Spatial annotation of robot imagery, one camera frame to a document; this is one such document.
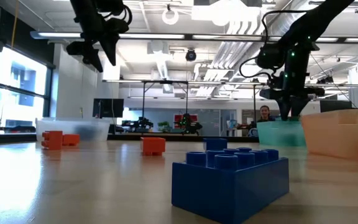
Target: clear plastic container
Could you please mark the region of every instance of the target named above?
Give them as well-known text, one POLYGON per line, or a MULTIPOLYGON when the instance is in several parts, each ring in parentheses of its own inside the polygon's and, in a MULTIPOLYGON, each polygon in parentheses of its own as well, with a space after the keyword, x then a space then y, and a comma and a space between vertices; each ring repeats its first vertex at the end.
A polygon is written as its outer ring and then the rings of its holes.
POLYGON ((268 146, 306 146, 305 134, 299 121, 269 121, 257 123, 259 143, 268 146))
POLYGON ((110 120, 80 118, 37 119, 37 141, 43 141, 46 131, 63 131, 63 134, 79 134, 81 141, 107 141, 110 120))

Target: wooden table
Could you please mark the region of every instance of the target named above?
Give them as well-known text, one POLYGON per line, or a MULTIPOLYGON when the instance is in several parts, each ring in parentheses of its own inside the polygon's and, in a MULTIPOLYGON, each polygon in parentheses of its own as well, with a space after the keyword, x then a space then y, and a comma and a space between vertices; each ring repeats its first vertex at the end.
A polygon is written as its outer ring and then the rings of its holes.
MULTIPOLYGON (((0 223, 214 223, 170 203, 172 162, 202 150, 201 142, 167 142, 163 156, 143 157, 137 141, 62 151, 0 145, 0 223)), ((279 150, 290 160, 290 193, 246 223, 358 224, 358 162, 279 150)))

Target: monitor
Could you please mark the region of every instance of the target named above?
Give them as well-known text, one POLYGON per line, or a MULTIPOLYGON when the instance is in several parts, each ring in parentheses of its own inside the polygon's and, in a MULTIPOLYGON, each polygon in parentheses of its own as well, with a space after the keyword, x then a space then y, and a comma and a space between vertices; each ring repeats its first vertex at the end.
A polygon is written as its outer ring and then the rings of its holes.
POLYGON ((93 117, 121 118, 124 111, 124 99, 94 99, 93 117))
POLYGON ((352 102, 343 100, 320 100, 320 112, 352 109, 352 102))

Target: window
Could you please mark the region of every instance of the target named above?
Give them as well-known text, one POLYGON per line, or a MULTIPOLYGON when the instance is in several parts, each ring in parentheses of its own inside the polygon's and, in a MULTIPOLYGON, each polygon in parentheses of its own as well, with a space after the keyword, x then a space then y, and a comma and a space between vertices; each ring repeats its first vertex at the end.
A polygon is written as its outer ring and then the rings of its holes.
POLYGON ((47 67, 11 49, 0 53, 0 84, 45 94, 47 67))
POLYGON ((35 126, 35 119, 42 118, 43 112, 43 98, 0 88, 1 127, 35 126))
POLYGON ((47 116, 51 69, 11 49, 0 53, 0 127, 35 126, 47 116))

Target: red block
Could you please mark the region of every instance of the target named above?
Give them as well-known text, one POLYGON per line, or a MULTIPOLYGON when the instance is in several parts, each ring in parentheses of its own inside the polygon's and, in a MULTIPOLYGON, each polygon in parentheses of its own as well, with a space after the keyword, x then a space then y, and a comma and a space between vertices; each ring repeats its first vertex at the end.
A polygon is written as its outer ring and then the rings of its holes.
POLYGON ((64 146, 76 146, 80 143, 80 135, 79 134, 65 134, 63 136, 63 145, 64 146))
POLYGON ((141 138, 140 148, 144 156, 162 156, 165 152, 165 139, 163 138, 141 138))
POLYGON ((63 131, 49 131, 42 133, 44 141, 41 145, 49 150, 62 150, 63 131))

